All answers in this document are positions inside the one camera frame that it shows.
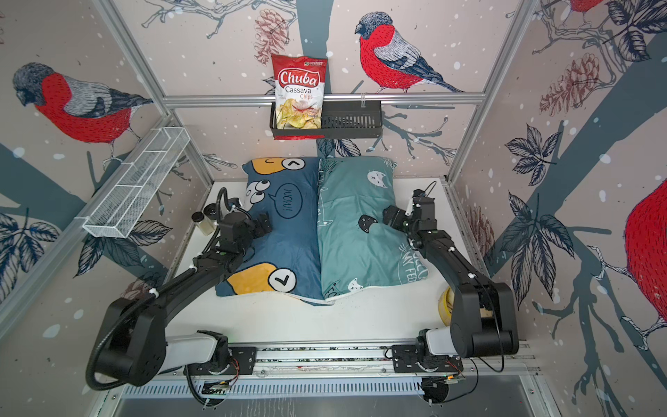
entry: pillowcase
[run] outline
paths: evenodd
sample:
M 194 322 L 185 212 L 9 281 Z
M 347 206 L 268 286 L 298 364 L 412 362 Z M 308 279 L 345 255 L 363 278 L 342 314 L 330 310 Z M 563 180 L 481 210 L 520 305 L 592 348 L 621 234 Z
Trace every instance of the pillowcase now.
M 268 213 L 273 230 L 253 240 L 236 274 L 215 287 L 218 296 L 278 291 L 322 303 L 317 247 L 320 158 L 261 158 L 243 166 L 251 216 Z
M 383 157 L 321 161 L 317 238 L 326 300 L 428 276 L 406 235 L 382 223 L 383 210 L 396 204 L 394 168 L 396 163 Z

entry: chip bag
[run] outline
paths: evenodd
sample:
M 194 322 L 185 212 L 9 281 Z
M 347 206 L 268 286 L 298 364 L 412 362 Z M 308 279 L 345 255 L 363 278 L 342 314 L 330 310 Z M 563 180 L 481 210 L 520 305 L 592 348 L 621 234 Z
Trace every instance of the chip bag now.
M 327 60 L 272 55 L 278 129 L 321 129 Z

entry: bottle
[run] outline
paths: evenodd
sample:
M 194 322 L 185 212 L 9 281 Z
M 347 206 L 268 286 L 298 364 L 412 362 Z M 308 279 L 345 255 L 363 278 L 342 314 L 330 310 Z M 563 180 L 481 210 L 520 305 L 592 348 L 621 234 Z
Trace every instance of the bottle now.
M 211 220 L 211 222 L 217 221 L 217 206 L 215 203 L 210 203 L 204 207 L 204 215 Z
M 207 218 L 202 212 L 192 213 L 192 221 L 195 222 L 195 224 L 197 225 L 199 230 L 201 230 L 204 236 L 208 236 L 215 230 L 213 222 L 209 218 Z

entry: red bird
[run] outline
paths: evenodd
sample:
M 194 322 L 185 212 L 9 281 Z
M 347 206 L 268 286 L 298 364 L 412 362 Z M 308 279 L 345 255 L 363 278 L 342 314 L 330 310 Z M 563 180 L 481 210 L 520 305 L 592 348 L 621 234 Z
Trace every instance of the red bird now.
M 354 33 L 360 36 L 362 68 L 373 81 L 385 88 L 408 88 L 417 84 L 437 84 L 462 93 L 447 84 L 442 75 L 426 63 L 415 46 L 410 45 L 393 25 L 392 18 L 382 11 L 364 15 Z
M 640 350 L 648 350 L 648 335 L 667 327 L 667 180 L 663 181 L 648 197 L 644 198 L 628 216 L 625 229 L 627 268 L 618 268 L 602 259 L 598 248 L 589 246 L 600 256 L 604 268 L 630 277 L 658 312 L 658 320 L 646 330 L 641 330 L 629 317 L 627 321 L 642 337 Z
M 590 21 L 586 20 L 586 12 L 602 3 L 602 0 L 565 0 L 565 3 L 570 6 L 570 11 L 568 12 L 568 15 L 565 17 L 565 19 L 563 19 L 561 26 L 565 26 L 565 21 L 568 20 L 568 17 L 570 17 L 570 14 L 572 14 L 572 11 L 578 11 L 581 12 L 581 14 L 584 16 L 584 22 L 581 26 L 579 26 L 579 28 L 582 28 L 583 26 L 591 24 Z
M 112 159 L 120 161 L 113 156 L 113 141 L 132 131 L 129 121 L 140 106 L 153 103 L 140 95 L 62 75 L 37 62 L 19 68 L 13 82 L 21 104 L 34 103 L 65 135 L 82 142 L 108 143 L 111 157 L 103 165 Z

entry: white mattress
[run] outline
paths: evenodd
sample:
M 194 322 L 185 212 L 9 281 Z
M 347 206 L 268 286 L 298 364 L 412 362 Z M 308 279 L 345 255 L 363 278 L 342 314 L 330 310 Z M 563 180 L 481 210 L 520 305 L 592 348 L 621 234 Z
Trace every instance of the white mattress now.
M 394 180 L 397 206 L 406 208 L 413 189 L 437 184 L 438 228 L 449 233 L 461 253 L 469 259 L 446 194 L 438 178 Z M 207 203 L 215 201 L 221 187 L 229 197 L 245 195 L 245 181 L 221 181 L 213 185 Z M 177 273 L 185 271 L 192 258 L 208 242 L 195 229 Z M 429 262 L 426 280 L 389 288 L 368 288 L 336 300 L 332 306 L 311 306 L 278 292 L 218 297 L 215 288 L 184 308 L 167 326 L 167 336 L 213 330 L 229 337 L 230 343 L 327 342 L 399 340 L 414 338 L 424 328 L 443 324 L 438 316 L 438 298 L 447 282 Z

